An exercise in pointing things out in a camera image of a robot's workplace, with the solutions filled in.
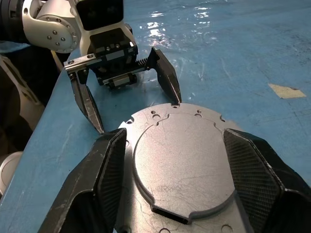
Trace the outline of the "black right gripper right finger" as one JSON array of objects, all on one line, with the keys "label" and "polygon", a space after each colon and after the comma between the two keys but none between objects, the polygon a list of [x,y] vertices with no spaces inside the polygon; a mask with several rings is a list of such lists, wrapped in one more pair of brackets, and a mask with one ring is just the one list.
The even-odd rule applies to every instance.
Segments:
[{"label": "black right gripper right finger", "polygon": [[311,187],[267,141],[225,129],[235,189],[254,233],[311,233]]}]

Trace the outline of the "beige tape piece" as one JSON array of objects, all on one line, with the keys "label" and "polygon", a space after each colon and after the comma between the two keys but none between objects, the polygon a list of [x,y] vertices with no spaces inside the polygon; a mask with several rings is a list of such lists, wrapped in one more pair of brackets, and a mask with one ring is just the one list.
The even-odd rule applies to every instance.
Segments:
[{"label": "beige tape piece", "polygon": [[269,83],[269,87],[280,99],[304,98],[306,95],[299,89]]}]

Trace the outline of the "silver motor cover circuit board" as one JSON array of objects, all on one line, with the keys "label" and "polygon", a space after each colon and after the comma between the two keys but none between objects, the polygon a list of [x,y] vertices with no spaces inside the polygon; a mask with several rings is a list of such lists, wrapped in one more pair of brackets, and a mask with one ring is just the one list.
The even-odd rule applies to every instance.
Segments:
[{"label": "silver motor cover circuit board", "polygon": [[140,110],[127,130],[117,233],[254,233],[234,187],[220,113],[169,103]]}]

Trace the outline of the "silver robot body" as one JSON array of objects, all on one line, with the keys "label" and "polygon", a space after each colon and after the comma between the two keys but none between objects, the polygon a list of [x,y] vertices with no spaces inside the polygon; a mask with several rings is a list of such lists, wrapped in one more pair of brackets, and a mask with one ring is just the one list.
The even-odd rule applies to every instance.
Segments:
[{"label": "silver robot body", "polygon": [[0,41],[0,198],[33,133],[21,110],[38,117],[59,74],[49,49]]}]

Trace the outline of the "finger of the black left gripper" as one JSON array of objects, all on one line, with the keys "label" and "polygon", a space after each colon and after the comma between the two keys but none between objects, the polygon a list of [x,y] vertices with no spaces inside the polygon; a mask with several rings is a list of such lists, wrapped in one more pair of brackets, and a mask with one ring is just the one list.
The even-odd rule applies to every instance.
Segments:
[{"label": "finger of the black left gripper", "polygon": [[154,69],[156,71],[158,83],[172,104],[180,104],[182,102],[176,71],[160,49],[152,47],[145,68],[146,70]]},{"label": "finger of the black left gripper", "polygon": [[90,124],[98,133],[104,133],[103,122],[93,95],[87,86],[89,70],[83,69],[69,72],[75,101]]}]

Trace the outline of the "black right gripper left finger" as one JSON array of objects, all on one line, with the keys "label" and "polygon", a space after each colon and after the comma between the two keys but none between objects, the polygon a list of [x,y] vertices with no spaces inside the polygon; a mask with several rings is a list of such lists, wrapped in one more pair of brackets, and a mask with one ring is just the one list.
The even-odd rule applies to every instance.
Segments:
[{"label": "black right gripper left finger", "polygon": [[102,134],[70,172],[38,233],[113,233],[122,194],[127,132]]}]

